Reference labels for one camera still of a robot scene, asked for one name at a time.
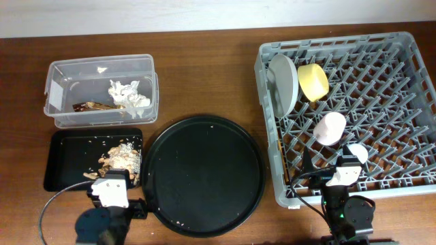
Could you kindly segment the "blue cup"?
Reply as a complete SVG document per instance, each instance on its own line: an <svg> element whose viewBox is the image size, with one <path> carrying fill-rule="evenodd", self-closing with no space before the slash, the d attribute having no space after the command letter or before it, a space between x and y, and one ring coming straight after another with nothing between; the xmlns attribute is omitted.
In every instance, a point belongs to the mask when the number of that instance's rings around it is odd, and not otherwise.
<svg viewBox="0 0 436 245"><path fill-rule="evenodd" d="M337 167L357 167L362 166L367 161L369 157L367 149L361 144L353 144L353 147L352 152L356 155L356 158L343 158L342 149L340 149L336 163Z"/></svg>

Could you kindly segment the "pink cup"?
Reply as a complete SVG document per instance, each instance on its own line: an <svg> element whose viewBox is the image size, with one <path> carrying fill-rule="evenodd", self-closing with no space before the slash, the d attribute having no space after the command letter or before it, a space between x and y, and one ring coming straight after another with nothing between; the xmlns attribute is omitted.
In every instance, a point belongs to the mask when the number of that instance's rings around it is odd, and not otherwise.
<svg viewBox="0 0 436 245"><path fill-rule="evenodd" d="M315 126L313 135L324 146L336 144L345 130L346 119L338 112L327 113Z"/></svg>

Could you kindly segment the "yellow bowl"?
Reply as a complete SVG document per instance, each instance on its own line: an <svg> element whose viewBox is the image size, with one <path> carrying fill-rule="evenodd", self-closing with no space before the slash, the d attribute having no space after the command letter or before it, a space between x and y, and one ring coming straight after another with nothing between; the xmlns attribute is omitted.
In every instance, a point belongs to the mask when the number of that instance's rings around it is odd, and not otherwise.
<svg viewBox="0 0 436 245"><path fill-rule="evenodd" d="M310 102L316 102L329 93L329 82L320 65L312 63L297 69L299 85Z"/></svg>

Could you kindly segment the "grey plate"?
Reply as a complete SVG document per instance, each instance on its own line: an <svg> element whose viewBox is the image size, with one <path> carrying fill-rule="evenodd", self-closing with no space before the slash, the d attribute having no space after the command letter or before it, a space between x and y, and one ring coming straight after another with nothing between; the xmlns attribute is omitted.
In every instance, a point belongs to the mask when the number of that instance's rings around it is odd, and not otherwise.
<svg viewBox="0 0 436 245"><path fill-rule="evenodd" d="M267 79L271 84L274 115L278 118L292 112L298 98L298 76L294 62L283 54L275 55L268 64Z"/></svg>

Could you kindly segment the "wooden chopstick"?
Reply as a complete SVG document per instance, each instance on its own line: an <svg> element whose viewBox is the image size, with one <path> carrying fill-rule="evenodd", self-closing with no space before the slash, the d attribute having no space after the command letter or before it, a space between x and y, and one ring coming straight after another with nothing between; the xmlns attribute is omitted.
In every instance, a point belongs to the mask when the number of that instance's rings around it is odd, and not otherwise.
<svg viewBox="0 0 436 245"><path fill-rule="evenodd" d="M278 140L278 150L279 150L279 153L280 153L281 164L282 164L282 168L283 168L283 179L284 179L284 182L286 184L289 184L290 183L290 177L289 177L289 174L288 174L288 171L287 171L286 160L285 160L285 157L283 155L283 148L282 148L282 145L281 145L281 140Z"/></svg>

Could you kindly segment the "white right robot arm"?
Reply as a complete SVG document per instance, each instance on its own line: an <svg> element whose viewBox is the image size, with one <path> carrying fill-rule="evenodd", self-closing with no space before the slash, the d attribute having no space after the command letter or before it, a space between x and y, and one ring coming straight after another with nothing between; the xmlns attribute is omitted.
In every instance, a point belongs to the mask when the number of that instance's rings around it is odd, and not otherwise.
<svg viewBox="0 0 436 245"><path fill-rule="evenodd" d="M301 178L309 180L309 188L321 191L322 218L329 226L330 235L321 238L322 244L369 244L373 233L375 202L367 197L349 194L357 183L363 164L346 146L334 165L314 168L305 148Z"/></svg>

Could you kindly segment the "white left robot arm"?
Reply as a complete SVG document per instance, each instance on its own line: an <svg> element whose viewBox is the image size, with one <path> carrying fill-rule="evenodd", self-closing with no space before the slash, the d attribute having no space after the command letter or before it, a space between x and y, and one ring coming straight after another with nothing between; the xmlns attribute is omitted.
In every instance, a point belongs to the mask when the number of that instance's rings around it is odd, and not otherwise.
<svg viewBox="0 0 436 245"><path fill-rule="evenodd" d="M120 245L125 243L132 219L146 219L147 206L143 199L129 200L129 206L91 208L76 221L76 244Z"/></svg>

